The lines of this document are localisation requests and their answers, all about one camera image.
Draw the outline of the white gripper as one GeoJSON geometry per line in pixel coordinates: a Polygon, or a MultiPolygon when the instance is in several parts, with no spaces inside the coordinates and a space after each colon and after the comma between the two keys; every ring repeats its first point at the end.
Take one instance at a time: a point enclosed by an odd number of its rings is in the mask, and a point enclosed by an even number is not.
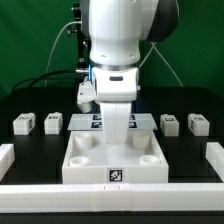
{"type": "Polygon", "coordinates": [[[127,140],[132,102],[137,98],[138,75],[138,68],[123,71],[92,69],[107,143],[123,144],[127,140]]]}

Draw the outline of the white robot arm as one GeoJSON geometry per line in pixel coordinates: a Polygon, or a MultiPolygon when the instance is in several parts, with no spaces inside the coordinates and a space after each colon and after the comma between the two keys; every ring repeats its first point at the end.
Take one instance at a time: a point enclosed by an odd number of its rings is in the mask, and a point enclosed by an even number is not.
{"type": "Polygon", "coordinates": [[[91,68],[81,104],[100,105],[104,140],[127,139],[137,98],[141,41],[161,42],[179,20],[177,0],[80,0],[81,31],[90,40],[91,68]]]}

